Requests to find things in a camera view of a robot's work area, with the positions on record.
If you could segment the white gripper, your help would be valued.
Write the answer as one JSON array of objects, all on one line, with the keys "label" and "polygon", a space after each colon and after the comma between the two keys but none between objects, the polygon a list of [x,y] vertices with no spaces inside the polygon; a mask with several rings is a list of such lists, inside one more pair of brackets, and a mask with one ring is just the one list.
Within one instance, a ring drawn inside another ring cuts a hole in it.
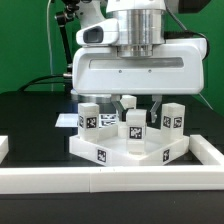
[{"label": "white gripper", "polygon": [[151,122],[157,119],[161,95],[197,94],[204,87],[203,38],[169,39],[153,47],[150,57],[121,58],[114,47],[85,47],[73,59],[73,88],[80,94],[114,94],[120,121],[127,110],[119,95],[153,95]]}]

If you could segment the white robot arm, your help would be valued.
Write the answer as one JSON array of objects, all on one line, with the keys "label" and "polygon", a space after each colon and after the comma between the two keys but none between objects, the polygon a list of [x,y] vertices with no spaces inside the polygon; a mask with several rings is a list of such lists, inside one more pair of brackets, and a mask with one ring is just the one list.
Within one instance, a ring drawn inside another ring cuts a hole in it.
[{"label": "white robot arm", "polygon": [[203,64],[210,51],[207,38],[183,28],[164,31],[164,15],[198,13],[211,0],[82,0],[77,16],[81,48],[73,58],[74,90],[109,94],[124,117],[119,97],[150,95],[151,119],[163,95],[198,94],[204,87]]}]

